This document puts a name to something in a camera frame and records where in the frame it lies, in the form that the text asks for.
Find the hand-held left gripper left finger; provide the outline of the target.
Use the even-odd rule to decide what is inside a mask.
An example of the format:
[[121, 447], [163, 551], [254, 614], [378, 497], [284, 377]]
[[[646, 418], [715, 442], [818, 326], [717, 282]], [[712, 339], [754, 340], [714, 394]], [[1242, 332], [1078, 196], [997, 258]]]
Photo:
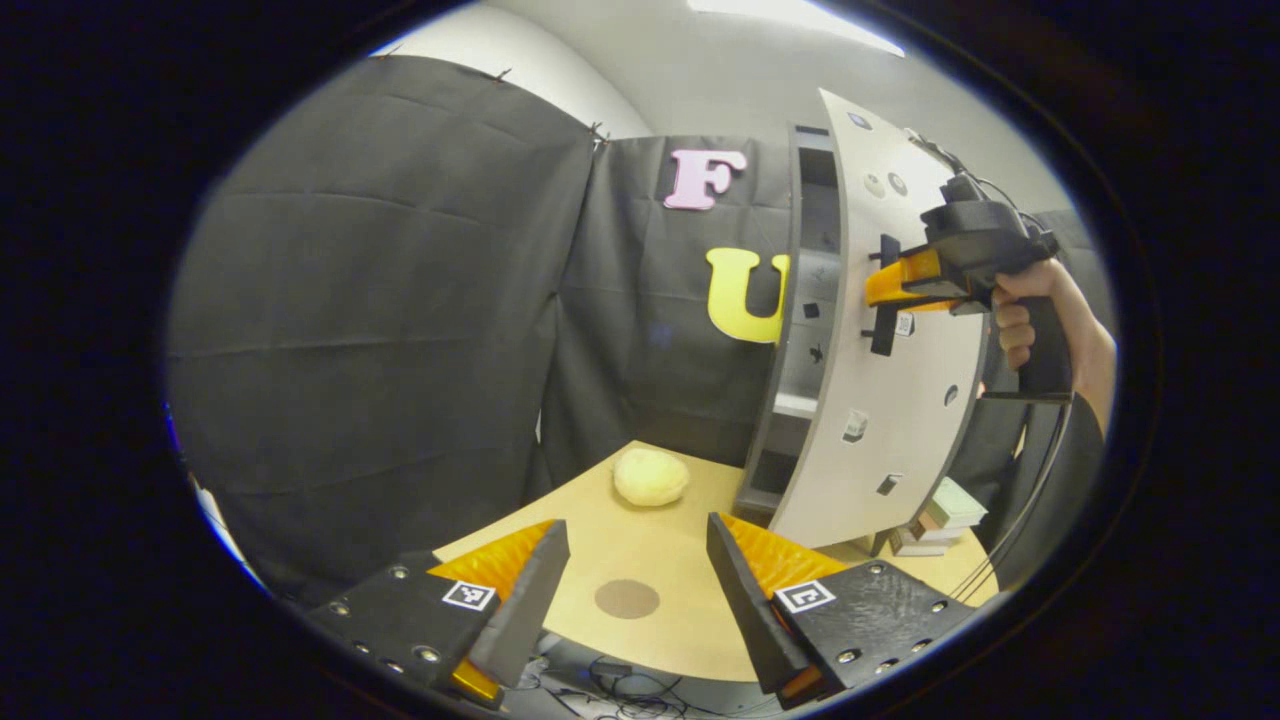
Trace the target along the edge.
[[406, 689], [498, 710], [532, 657], [570, 556], [566, 521], [538, 521], [448, 561], [402, 553], [305, 618]]

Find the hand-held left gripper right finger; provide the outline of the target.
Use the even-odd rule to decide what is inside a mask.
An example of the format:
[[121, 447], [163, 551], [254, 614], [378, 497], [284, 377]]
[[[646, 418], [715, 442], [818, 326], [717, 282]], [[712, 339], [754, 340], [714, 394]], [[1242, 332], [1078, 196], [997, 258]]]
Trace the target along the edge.
[[762, 691], [781, 708], [911, 666], [975, 609], [882, 559], [847, 565], [724, 512], [707, 555]]

